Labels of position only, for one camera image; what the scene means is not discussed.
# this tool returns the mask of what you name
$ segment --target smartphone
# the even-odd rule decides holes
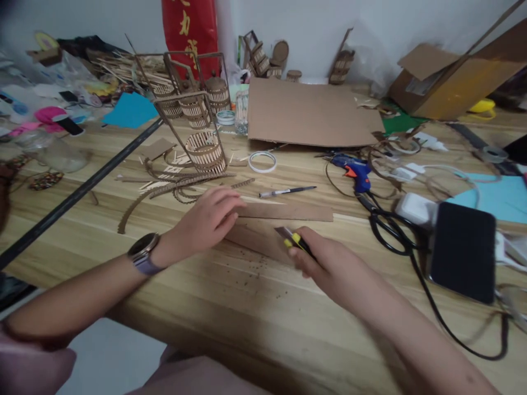
[[[443,202],[430,238],[427,276],[478,302],[494,302],[496,218],[484,211]]]

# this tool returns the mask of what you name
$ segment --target blue glue gun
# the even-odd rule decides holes
[[[367,161],[356,159],[346,154],[337,154],[330,161],[335,166],[347,170],[345,176],[355,179],[355,192],[364,193],[370,190],[371,183],[369,182],[368,174],[372,170],[368,166]]]

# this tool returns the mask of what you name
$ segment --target watch face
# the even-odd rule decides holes
[[[130,250],[128,251],[128,255],[134,256],[135,254],[138,254],[141,251],[143,251],[146,247],[150,245],[152,240],[154,240],[154,237],[155,237],[155,233],[149,233],[146,236],[141,237],[130,248]]]

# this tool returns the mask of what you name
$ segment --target watch strap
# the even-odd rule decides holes
[[[137,270],[148,276],[152,276],[163,270],[162,268],[159,268],[152,263],[152,261],[150,260],[150,254],[140,256],[139,258],[133,261],[133,264],[135,265]]]

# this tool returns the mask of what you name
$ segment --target light blue paper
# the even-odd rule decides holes
[[[488,174],[469,174],[474,180],[494,180]],[[477,183],[480,194],[479,210],[491,213],[502,221],[527,224],[527,187],[521,176],[502,176],[497,183]],[[463,192],[447,202],[475,208],[476,191]]]
[[[123,93],[112,112],[104,116],[103,122],[131,129],[148,122],[158,115],[154,105],[145,97],[134,92]]]

